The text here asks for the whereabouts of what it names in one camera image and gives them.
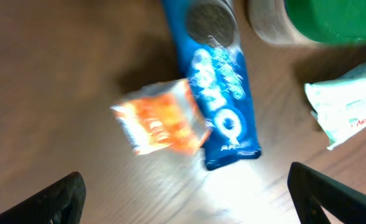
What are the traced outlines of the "green lid white jar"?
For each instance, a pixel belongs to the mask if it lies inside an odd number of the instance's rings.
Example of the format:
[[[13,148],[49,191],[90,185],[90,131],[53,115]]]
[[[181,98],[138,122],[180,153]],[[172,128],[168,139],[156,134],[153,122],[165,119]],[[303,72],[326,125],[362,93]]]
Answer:
[[[249,0],[250,24],[273,45],[366,43],[366,0]]]

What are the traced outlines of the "orange white snack packet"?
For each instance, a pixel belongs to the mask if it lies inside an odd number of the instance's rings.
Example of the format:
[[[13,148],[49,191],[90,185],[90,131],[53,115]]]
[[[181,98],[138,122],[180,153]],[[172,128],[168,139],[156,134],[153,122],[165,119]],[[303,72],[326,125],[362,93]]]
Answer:
[[[162,149],[193,155],[211,134],[186,78],[144,86],[111,110],[137,155]]]

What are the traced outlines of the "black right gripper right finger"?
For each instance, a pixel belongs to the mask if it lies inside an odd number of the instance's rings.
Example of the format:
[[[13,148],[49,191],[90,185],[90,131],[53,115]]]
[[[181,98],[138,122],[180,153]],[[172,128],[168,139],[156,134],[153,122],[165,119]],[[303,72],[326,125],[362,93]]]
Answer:
[[[302,163],[293,162],[288,189],[301,223],[329,223],[327,210],[342,223],[366,223],[366,195]]]

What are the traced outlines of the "blue Oreo cookie pack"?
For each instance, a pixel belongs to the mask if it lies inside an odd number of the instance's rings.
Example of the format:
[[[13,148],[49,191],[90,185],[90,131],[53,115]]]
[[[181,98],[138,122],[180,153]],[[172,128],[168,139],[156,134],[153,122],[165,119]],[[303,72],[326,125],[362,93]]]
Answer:
[[[178,66],[211,129],[207,170],[262,154],[240,34],[231,1],[163,0]]]

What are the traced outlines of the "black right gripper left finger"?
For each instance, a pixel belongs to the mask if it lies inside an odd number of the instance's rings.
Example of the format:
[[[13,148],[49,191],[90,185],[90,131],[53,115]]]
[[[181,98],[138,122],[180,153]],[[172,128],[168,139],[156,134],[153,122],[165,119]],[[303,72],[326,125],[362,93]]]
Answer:
[[[0,224],[79,224],[86,186],[79,172],[64,178],[0,214]]]

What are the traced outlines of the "white teal wet wipes pack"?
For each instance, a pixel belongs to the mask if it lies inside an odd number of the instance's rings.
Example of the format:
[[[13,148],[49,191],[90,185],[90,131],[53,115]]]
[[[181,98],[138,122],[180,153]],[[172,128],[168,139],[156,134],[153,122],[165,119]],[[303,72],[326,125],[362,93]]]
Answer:
[[[366,62],[335,79],[304,85],[311,114],[333,150],[366,128]]]

